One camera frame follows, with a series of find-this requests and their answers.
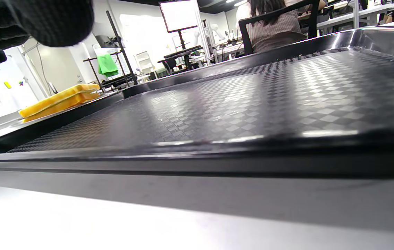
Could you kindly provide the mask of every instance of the monitor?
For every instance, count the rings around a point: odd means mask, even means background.
[[[160,10],[168,33],[197,27],[195,6],[190,0],[160,3]]]

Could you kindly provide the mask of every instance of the woman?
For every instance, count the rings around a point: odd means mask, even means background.
[[[238,21],[253,16],[269,13],[300,2],[301,0],[248,0],[237,9]],[[325,7],[324,0],[319,0],[319,10]],[[246,25],[254,52],[264,52],[270,49],[303,41],[307,37],[302,34],[297,19],[298,13],[306,12],[309,6],[281,14],[275,20],[260,21]]]

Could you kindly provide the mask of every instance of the wire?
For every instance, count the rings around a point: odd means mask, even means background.
[[[338,12],[339,12],[340,14],[344,14],[343,12],[341,13],[341,11],[342,11],[342,10],[343,10],[343,11],[346,11],[345,8],[348,7],[348,5],[350,4],[350,2],[351,2],[351,0],[347,0],[347,1],[346,1],[345,7],[343,7],[342,9],[340,9]]]
[[[49,86],[49,82],[47,81],[47,78],[46,78],[46,73],[44,72],[43,60],[41,59],[40,49],[38,48],[38,45],[40,45],[40,43],[36,42],[36,50],[38,51],[38,56],[40,57],[41,69],[43,70],[44,80],[46,81],[46,85],[50,91],[51,87]]]
[[[238,48],[237,48],[237,50],[236,50],[235,53],[234,53],[234,58],[237,58],[237,51],[238,51],[238,49],[240,49],[240,47],[242,46],[242,44],[243,44],[243,43],[241,43],[241,44],[238,45]]]

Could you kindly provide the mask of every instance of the green cloth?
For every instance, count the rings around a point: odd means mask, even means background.
[[[118,68],[111,55],[98,56],[98,73],[106,77],[118,75]]]

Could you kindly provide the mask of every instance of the textured tray surface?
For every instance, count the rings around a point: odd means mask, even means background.
[[[394,126],[394,57],[336,49],[146,92],[11,152]]]

